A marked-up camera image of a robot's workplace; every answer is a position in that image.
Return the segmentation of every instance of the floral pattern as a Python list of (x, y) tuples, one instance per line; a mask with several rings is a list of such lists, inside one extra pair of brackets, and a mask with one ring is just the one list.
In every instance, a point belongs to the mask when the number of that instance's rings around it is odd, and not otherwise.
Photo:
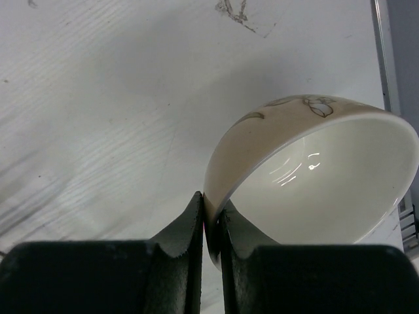
[[(316, 115), (322, 118), (326, 118), (327, 116), (333, 113), (333, 108), (329, 104), (336, 102), (336, 100), (330, 97), (318, 96), (318, 95), (303, 95), (303, 96), (289, 96), (286, 98), (274, 100), (274, 101), (271, 101), (270, 103), (267, 103), (263, 107), (275, 107), (275, 106), (283, 105), (284, 103), (289, 103), (290, 101), (293, 101), (295, 99), (301, 99), (303, 104), (308, 106), (313, 113), (315, 113)], [(264, 114), (258, 113), (257, 111), (253, 111), (243, 116), (241, 119), (239, 119), (239, 121), (233, 124), (233, 126), (250, 118), (259, 118), (263, 120)]]
[(322, 118), (325, 118), (333, 113), (333, 108), (329, 106), (330, 103), (336, 102), (334, 99), (325, 96), (317, 95), (303, 95), (303, 96), (291, 96), (267, 103), (264, 107), (273, 107), (289, 103), (294, 99), (301, 99), (302, 103), (309, 106), (311, 111)]

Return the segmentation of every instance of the black object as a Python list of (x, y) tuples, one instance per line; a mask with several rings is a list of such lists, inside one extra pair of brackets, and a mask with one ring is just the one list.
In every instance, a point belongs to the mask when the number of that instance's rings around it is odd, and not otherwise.
[(418, 275), (394, 247), (279, 245), (231, 201), (218, 226), (227, 314), (419, 313)]
[[(0, 313), (200, 311), (202, 195), (143, 241), (24, 243), (0, 264)], [(419, 277), (383, 245), (279, 245), (229, 201), (215, 232), (225, 311), (419, 313)]]
[(23, 243), (0, 264), (0, 313), (200, 312), (202, 196), (143, 241)]

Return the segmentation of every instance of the scuff mark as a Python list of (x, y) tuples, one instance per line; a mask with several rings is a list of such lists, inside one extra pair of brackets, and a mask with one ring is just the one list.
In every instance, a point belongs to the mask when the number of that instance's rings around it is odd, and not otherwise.
[(33, 0), (27, 0), (27, 5), (29, 5), (33, 9), (38, 8), (38, 5)]
[(230, 0), (220, 0), (220, 2), (218, 2), (218, 4), (215, 6), (215, 9), (218, 12), (226, 13), (228, 17), (231, 18), (233, 21), (239, 24), (242, 24), (248, 30), (256, 33), (256, 31), (253, 28), (244, 24), (244, 22), (248, 21), (247, 16), (244, 14), (246, 5), (247, 5), (247, 0), (242, 0), (242, 3), (240, 4), (240, 11), (238, 14), (235, 14)]

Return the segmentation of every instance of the bowl exterior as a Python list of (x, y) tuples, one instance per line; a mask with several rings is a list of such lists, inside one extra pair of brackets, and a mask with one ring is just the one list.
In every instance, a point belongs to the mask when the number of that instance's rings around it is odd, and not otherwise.
[(321, 95), (290, 96), (271, 101), (239, 119), (220, 140), (205, 175), (206, 235), (213, 260), (217, 254), (213, 231), (218, 216), (250, 173), (297, 139), (343, 120), (366, 115), (402, 120), (376, 107)]

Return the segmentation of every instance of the bowl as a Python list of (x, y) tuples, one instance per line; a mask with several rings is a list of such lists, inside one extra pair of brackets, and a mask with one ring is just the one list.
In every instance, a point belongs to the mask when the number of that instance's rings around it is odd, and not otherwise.
[(209, 161), (204, 182), (208, 248), (231, 199), (281, 244), (356, 243), (403, 198), (419, 138), (402, 118), (353, 100), (299, 95), (239, 119)]

